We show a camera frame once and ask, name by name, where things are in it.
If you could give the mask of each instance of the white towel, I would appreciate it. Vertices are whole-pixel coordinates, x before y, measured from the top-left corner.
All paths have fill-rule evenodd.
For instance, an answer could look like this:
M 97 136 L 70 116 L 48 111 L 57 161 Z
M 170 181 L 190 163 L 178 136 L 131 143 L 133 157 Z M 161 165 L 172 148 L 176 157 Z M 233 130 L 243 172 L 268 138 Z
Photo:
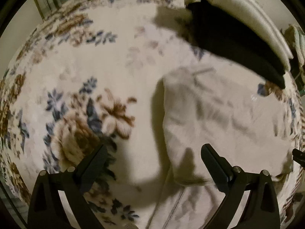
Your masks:
M 305 59 L 305 39 L 303 30 L 294 25 L 289 25 L 285 30 L 284 37 L 289 47 L 295 49 L 300 68 L 304 65 Z
M 263 9 L 255 0 L 208 0 L 212 5 L 221 8 L 234 18 L 251 28 L 264 40 L 279 57 L 287 71 L 290 70 L 289 59 L 292 53 L 282 36 Z
M 237 225 L 245 208 L 249 192 L 245 192 L 240 206 L 228 228 Z M 204 228 L 221 204 L 224 193 L 213 184 L 183 187 L 173 180 L 171 169 L 149 229 Z
M 164 90 L 164 137 L 179 184 L 212 182 L 200 157 L 206 143 L 246 172 L 291 171 L 289 109 L 274 94 L 256 95 L 209 64 L 167 74 Z

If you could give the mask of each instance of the black plastic mount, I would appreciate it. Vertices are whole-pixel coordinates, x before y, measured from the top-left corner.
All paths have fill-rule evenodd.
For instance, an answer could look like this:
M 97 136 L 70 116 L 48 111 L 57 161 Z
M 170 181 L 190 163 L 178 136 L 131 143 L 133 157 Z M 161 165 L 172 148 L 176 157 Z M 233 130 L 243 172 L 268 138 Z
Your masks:
M 210 144 L 202 146 L 201 158 L 219 191 L 226 194 L 204 229 L 227 229 L 246 190 L 250 190 L 248 201 L 234 229 L 280 228 L 279 206 L 268 171 L 253 174 L 232 167 Z
M 305 168 L 305 153 L 298 150 L 298 149 L 293 149 L 292 150 L 292 156 L 293 160 L 300 164 L 303 168 Z
M 63 173 L 43 170 L 36 180 L 28 213 L 30 229 L 72 229 L 58 191 L 65 192 L 72 212 L 82 229 L 104 229 L 89 208 L 83 193 L 90 190 L 107 158 L 106 146 L 97 147 L 80 164 Z

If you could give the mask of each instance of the fabric fold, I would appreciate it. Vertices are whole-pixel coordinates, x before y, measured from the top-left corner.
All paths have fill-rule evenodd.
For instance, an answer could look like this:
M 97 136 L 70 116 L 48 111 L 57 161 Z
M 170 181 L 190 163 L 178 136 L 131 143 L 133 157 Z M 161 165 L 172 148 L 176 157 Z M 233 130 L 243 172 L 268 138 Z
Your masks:
M 185 3 L 188 4 L 192 1 L 185 0 Z M 293 56 L 284 37 L 254 0 L 208 0 L 208 2 L 226 11 L 252 29 L 280 58 L 285 69 L 290 70 L 289 59 Z
M 219 75 L 211 62 L 167 74 L 164 90 L 164 136 L 179 184 L 212 183 L 200 157 L 205 143 L 247 172 L 291 172 L 291 121 L 273 94 L 253 94 Z
M 194 37 L 200 48 L 233 60 L 285 88 L 280 59 L 250 28 L 207 0 L 190 3 L 187 8 L 193 14 Z
M 291 49 L 296 51 L 299 67 L 304 65 L 305 59 L 305 39 L 303 30 L 294 25 L 289 27 L 284 32 L 284 37 Z

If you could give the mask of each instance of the brown flower pattern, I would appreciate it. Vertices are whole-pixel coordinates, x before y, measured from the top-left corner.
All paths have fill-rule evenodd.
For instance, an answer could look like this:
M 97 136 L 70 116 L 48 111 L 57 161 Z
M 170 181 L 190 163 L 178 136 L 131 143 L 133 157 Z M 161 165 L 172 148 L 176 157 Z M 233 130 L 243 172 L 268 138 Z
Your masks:
M 87 28 L 77 29 L 71 32 L 70 44 L 74 47 L 79 46 L 84 40 L 90 39 L 94 36 L 94 33 Z
M 116 132 L 121 138 L 129 139 L 132 127 L 134 127 L 135 117 L 127 116 L 126 108 L 128 104 L 136 103 L 137 99 L 129 97 L 124 104 L 121 103 L 119 98 L 115 98 L 109 89 L 105 89 L 105 92 L 106 96 L 99 96 L 96 99 L 102 111 L 102 133 L 111 135 Z
M 71 102 L 69 108 L 75 109 L 76 114 L 82 114 L 86 116 L 86 105 L 88 103 L 89 96 L 87 94 L 73 93 L 71 95 Z
M 88 127 L 85 116 L 72 110 L 56 124 L 51 142 L 61 171 L 65 171 L 69 166 L 78 165 L 98 146 L 100 139 Z
M 16 58 L 17 61 L 26 55 L 26 53 L 30 50 L 33 43 L 34 43 L 34 38 L 30 37 L 30 39 L 28 39 L 25 42 L 24 46 L 22 47 L 19 54 L 17 55 L 17 58 Z
M 73 12 L 75 12 L 76 10 L 79 9 L 79 7 L 81 6 L 81 3 L 73 3 L 70 6 L 67 6 L 62 12 L 61 12 L 61 16 L 66 17 L 69 16 L 70 14 L 72 14 Z
M 42 61 L 43 56 L 46 56 L 45 49 L 35 49 L 31 60 L 33 64 L 39 64 Z
M 29 205 L 31 200 L 31 194 L 27 189 L 19 170 L 14 162 L 11 162 L 8 156 L 8 164 L 11 171 L 10 181 L 13 184 L 15 191 L 20 195 L 20 197 Z
M 8 126 L 8 120 L 11 114 L 10 111 L 10 105 L 14 104 L 17 100 L 18 95 L 21 93 L 21 88 L 24 84 L 26 77 L 26 73 L 24 72 L 22 75 L 18 74 L 15 77 L 15 80 L 9 90 L 3 90 L 4 89 L 4 80 L 1 81 L 1 93 L 2 97 L 6 96 L 6 93 L 8 91 L 7 99 L 2 100 L 1 107 L 0 107 L 0 136 L 5 137 L 7 134 L 7 126 Z
M 266 90 L 267 95 L 274 93 L 274 95 L 278 101 L 280 101 L 280 102 L 287 101 L 287 97 L 284 94 L 284 91 L 282 89 L 280 89 L 280 87 L 278 87 L 276 84 L 274 84 L 270 81 L 266 81 L 265 90 Z
M 62 23 L 59 24 L 56 30 L 56 35 L 62 35 L 68 33 L 71 28 L 75 28 L 78 24 L 83 22 L 87 18 L 86 14 L 74 15 L 70 19 L 65 19 Z

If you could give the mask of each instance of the white blanket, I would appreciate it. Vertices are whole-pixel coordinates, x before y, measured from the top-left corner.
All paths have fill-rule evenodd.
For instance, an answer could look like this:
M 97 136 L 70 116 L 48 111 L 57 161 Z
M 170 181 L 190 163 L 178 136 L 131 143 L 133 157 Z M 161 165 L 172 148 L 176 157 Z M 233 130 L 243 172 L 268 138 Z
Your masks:
M 102 133 L 112 144 L 108 167 L 85 195 L 92 211 L 106 229 L 144 229 L 152 218 L 151 228 L 162 228 L 157 214 L 167 216 L 172 207 L 164 211 L 157 204 L 176 193 L 159 199 L 163 187 L 173 184 L 164 184 L 169 160 L 161 79 L 210 58 L 191 44 L 190 21 L 183 0 L 70 0 L 39 25 L 0 82 L 0 167 L 14 194 L 29 203 L 39 171 L 54 173 L 77 164 Z M 265 83 L 232 62 L 217 66 L 229 77 L 237 71 L 236 81 L 254 93 Z M 279 103 L 291 108 L 293 138 L 301 118 L 293 80 L 285 81 L 289 93 Z M 290 142 L 299 143 L 297 138 Z M 213 200 L 196 193 L 206 187 L 192 187 L 183 198 Z M 292 189 L 283 188 L 281 207 Z M 198 206 L 206 206 L 205 211 L 215 207 L 198 203 L 177 211 L 184 220 Z M 69 213 L 67 202 L 64 208 Z M 179 226 L 178 217 L 175 223 Z
M 252 93 L 219 75 L 212 62 L 171 72 L 164 90 L 164 136 L 178 183 L 211 182 L 200 157 L 206 143 L 246 172 L 290 172 L 289 110 L 274 95 Z

